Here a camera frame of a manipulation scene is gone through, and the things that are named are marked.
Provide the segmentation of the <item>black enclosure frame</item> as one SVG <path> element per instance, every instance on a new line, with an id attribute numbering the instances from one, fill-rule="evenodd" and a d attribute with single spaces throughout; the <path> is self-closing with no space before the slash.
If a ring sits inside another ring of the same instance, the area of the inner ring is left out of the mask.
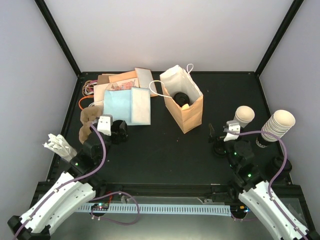
<path id="1" fill-rule="evenodd" d="M 53 33 L 58 45 L 60 46 L 61 50 L 63 51 L 65 57 L 67 58 L 71 68 L 73 69 L 74 73 L 77 76 L 77 82 L 75 85 L 75 89 L 73 91 L 72 97 L 71 97 L 71 102 L 69 104 L 67 114 L 62 126 L 61 133 L 66 135 L 68 133 L 70 124 L 71 124 L 71 117 L 74 112 L 74 106 L 73 106 L 73 101 L 75 101 L 78 97 L 78 91 L 80 90 L 80 81 L 81 77 L 84 74 L 81 72 L 75 58 L 73 57 L 54 17 L 52 16 L 52 13 L 50 12 L 46 2 L 44 0 L 36 0 L 35 1 L 37 7 L 39 8 L 42 16 L 44 17 L 47 25 L 49 26 L 51 32 Z M 254 72 L 255 78 L 259 78 L 260 75 L 262 74 L 263 70 L 267 66 L 267 63 L 271 59 L 271 56 L 275 52 L 277 46 L 279 45 L 281 39 L 283 38 L 284 34 L 286 33 L 288 27 L 290 26 L 292 20 L 296 16 L 298 10 L 300 9 L 301 5 L 303 4 L 302 0 L 294 0 L 290 8 L 288 9 L 284 19 L 282 20 L 276 34 L 274 35 L 270 45 L 268 46 L 265 54 L 263 55 L 262 60 L 260 61 L 257 70 Z"/>

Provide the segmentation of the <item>stack of black lids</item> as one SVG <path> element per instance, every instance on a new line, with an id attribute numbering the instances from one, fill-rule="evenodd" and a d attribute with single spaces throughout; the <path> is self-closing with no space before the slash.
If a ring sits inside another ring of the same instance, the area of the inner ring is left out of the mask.
<path id="1" fill-rule="evenodd" d="M 213 145 L 212 152 L 218 158 L 224 158 L 227 155 L 226 150 L 223 146 Z"/>
<path id="2" fill-rule="evenodd" d="M 283 162 L 284 162 L 284 158 L 281 156 L 272 158 L 265 167 L 266 176 L 269 179 L 271 179 L 280 170 L 281 166 L 283 165 Z M 292 168 L 293 167 L 291 162 L 287 159 L 283 170 L 277 176 L 276 180 L 280 181 L 287 178 L 290 172 L 292 171 Z"/>

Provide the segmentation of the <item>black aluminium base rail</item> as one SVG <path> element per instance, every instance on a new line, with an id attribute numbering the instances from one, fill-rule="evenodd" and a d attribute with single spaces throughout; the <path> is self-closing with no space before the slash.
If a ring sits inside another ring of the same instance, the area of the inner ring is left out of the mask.
<path id="1" fill-rule="evenodd" d="M 93 183 L 96 197 L 102 197 L 110 192 L 122 191 L 137 197 L 209 197 L 236 200 L 240 187 L 235 183 L 227 184 L 151 184 L 151 183 L 107 183 L 104 180 L 89 181 Z M 53 186 L 53 181 L 41 181 L 37 184 L 31 203 L 34 204 Z M 302 188 L 293 184 L 274 184 L 274 193 L 279 198 L 299 198 L 303 196 Z"/>

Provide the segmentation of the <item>tall white cup stack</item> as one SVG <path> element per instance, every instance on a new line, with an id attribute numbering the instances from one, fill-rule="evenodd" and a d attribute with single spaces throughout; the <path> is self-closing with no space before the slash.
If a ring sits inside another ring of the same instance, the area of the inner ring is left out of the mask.
<path id="1" fill-rule="evenodd" d="M 294 115 L 284 109 L 279 109 L 273 113 L 269 120 L 263 125 L 256 138 L 256 144 L 260 148 L 266 148 L 271 143 L 281 139 L 296 123 Z"/>

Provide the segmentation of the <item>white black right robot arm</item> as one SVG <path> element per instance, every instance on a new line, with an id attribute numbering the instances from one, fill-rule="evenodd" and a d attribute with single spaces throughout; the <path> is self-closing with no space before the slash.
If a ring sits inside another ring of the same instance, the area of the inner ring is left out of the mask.
<path id="1" fill-rule="evenodd" d="M 242 139 L 240 124 L 228 121 L 223 136 L 217 136 L 211 124 L 208 127 L 213 152 L 226 157 L 233 172 L 228 198 L 245 204 L 275 240 L 318 240 L 319 233 L 301 223 L 278 198 L 272 183 L 263 179 L 250 141 Z"/>

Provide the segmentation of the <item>single white paper cup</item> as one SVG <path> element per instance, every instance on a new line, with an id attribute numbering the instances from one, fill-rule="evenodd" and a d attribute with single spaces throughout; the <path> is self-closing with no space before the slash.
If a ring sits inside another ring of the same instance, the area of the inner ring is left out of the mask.
<path id="1" fill-rule="evenodd" d="M 189 109 L 189 108 L 190 108 L 189 104 L 184 104 L 184 105 L 181 107 L 181 110 L 184 111 L 184 110 L 187 110 L 187 109 Z"/>

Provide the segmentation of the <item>brown paper takeout bag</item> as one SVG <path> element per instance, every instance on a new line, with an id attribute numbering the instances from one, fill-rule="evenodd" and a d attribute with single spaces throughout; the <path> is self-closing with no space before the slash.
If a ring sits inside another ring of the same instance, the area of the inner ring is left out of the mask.
<path id="1" fill-rule="evenodd" d="M 160 74 L 162 94 L 155 93 L 163 97 L 165 106 L 185 134 L 202 124 L 204 95 L 191 77 L 194 65 L 189 63 L 186 69 L 175 65 Z M 173 99 L 174 95 L 182 92 L 190 99 L 189 109 L 182 110 Z"/>

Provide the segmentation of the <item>short white cup stack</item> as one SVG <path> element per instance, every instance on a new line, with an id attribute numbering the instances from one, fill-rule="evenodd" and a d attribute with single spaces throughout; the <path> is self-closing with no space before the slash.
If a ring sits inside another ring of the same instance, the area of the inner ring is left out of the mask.
<path id="1" fill-rule="evenodd" d="M 254 110 L 249 106 L 242 105 L 236 109 L 233 119 L 237 121 L 242 128 L 245 128 L 254 118 Z"/>

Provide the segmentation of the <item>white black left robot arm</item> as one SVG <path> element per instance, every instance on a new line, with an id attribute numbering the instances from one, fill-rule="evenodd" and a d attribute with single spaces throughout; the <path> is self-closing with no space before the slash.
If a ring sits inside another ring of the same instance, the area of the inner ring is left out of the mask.
<path id="1" fill-rule="evenodd" d="M 67 169 L 42 198 L 21 216 L 8 220 L 15 240 L 49 240 L 82 204 L 107 195 L 106 183 L 97 172 L 105 164 L 111 144 L 128 139 L 128 126 L 124 120 L 116 120 L 103 129 L 105 119 L 102 116 L 90 125 L 92 133 L 81 151 L 67 162 Z"/>

